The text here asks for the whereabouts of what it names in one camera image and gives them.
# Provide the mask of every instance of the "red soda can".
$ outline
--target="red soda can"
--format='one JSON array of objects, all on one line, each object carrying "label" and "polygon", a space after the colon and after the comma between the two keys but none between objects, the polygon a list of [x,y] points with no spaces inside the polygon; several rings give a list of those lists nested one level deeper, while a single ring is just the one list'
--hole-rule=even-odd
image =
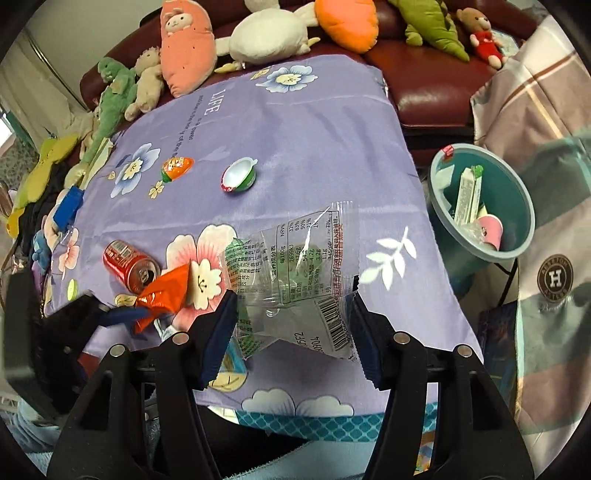
[{"label": "red soda can", "polygon": [[153,258],[123,240],[109,244],[103,254],[103,263],[136,295],[160,275],[160,267]]}]

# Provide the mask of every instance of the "blue block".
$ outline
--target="blue block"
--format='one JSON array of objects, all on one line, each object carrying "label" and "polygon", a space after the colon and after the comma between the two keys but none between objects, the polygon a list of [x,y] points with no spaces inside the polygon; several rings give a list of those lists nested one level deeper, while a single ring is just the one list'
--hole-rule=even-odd
[{"label": "blue block", "polygon": [[64,232],[68,225],[74,222],[76,212],[82,206],[82,196],[84,190],[80,190],[74,186],[70,189],[66,196],[61,201],[60,206],[57,208],[53,221],[57,225],[57,229],[60,232]]}]

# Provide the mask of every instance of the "stuffed toy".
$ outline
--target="stuffed toy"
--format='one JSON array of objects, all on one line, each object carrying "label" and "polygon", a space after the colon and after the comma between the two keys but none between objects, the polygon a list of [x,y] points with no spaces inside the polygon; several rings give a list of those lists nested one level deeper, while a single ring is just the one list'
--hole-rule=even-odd
[{"label": "stuffed toy", "polygon": [[45,237],[49,250],[52,252],[56,249],[56,246],[60,241],[60,232],[55,221],[53,220],[53,216],[56,214],[57,208],[60,206],[63,199],[66,198],[68,191],[68,189],[64,189],[60,192],[60,194],[57,196],[56,204],[47,214],[47,218],[43,224],[43,236]]},{"label": "stuffed toy", "polygon": [[13,210],[7,220],[7,231],[11,238],[18,236],[18,219],[24,213],[25,207],[39,200],[45,191],[53,164],[67,158],[77,143],[78,135],[75,134],[64,138],[48,138],[43,142],[39,162],[21,182],[14,199]]},{"label": "stuffed toy", "polygon": [[423,41],[438,50],[449,53],[461,61],[470,61],[464,45],[457,38],[453,23],[444,2],[437,0],[388,0],[407,23],[405,32],[408,45],[419,47]]},{"label": "stuffed toy", "polygon": [[31,258],[39,264],[41,273],[45,274],[51,263],[51,250],[47,245],[43,230],[39,230],[33,237],[33,255]]},{"label": "stuffed toy", "polygon": [[166,0],[160,14],[162,76],[173,97],[187,95],[212,74],[216,44],[205,9],[191,0]]},{"label": "stuffed toy", "polygon": [[316,17],[337,44],[367,53],[378,41],[378,14],[374,0],[316,0]]},{"label": "stuffed toy", "polygon": [[96,131],[99,129],[100,120],[99,120],[99,108],[96,107],[95,111],[93,112],[92,116],[92,126],[89,132],[86,133],[84,138],[82,139],[82,143],[80,143],[80,159],[84,158],[84,154],[86,150],[90,148],[92,145],[92,141],[95,139]]},{"label": "stuffed toy", "polygon": [[497,48],[501,46],[501,42],[492,35],[491,22],[486,15],[476,8],[460,9],[456,15],[470,33],[470,43],[476,55],[495,70],[499,70],[507,62],[507,57]]},{"label": "stuffed toy", "polygon": [[130,70],[121,62],[105,57],[99,62],[98,71],[103,81],[109,84],[100,96],[99,126],[80,163],[68,172],[67,184],[76,184],[90,170],[103,139],[117,131],[125,110],[135,102],[137,95],[134,69]]},{"label": "stuffed toy", "polygon": [[160,94],[164,89],[160,49],[153,47],[145,50],[135,62],[135,72],[139,75],[138,94],[135,102],[125,111],[125,119],[129,122],[134,120],[140,112],[148,113],[158,105]]},{"label": "stuffed toy", "polygon": [[246,64],[262,65],[303,55],[320,41],[308,39],[308,27],[318,26],[314,3],[295,12],[281,10],[278,0],[248,2],[248,5],[262,10],[242,20],[230,37],[216,39],[218,56],[229,54],[234,60],[216,69],[216,73],[236,72]]}]

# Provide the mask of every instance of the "pink cup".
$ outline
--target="pink cup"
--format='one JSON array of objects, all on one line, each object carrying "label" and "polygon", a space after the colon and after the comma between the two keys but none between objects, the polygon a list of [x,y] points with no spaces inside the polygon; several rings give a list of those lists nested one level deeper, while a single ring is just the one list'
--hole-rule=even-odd
[{"label": "pink cup", "polygon": [[503,224],[495,215],[490,213],[483,215],[476,220],[482,228],[482,241],[495,247],[495,250],[501,247],[501,237],[503,236]]}]

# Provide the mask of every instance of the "barcode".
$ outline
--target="barcode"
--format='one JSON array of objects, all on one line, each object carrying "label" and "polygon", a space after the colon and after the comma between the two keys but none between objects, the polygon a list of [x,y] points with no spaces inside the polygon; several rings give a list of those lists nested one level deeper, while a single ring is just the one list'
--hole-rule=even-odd
[{"label": "barcode", "polygon": [[341,350],[349,343],[349,332],[340,318],[339,306],[336,300],[333,297],[327,297],[318,300],[317,305],[326,322],[335,351]]},{"label": "barcode", "polygon": [[129,258],[133,253],[133,250],[121,240],[114,241],[112,245],[113,249],[125,260],[127,260],[127,258]]}]

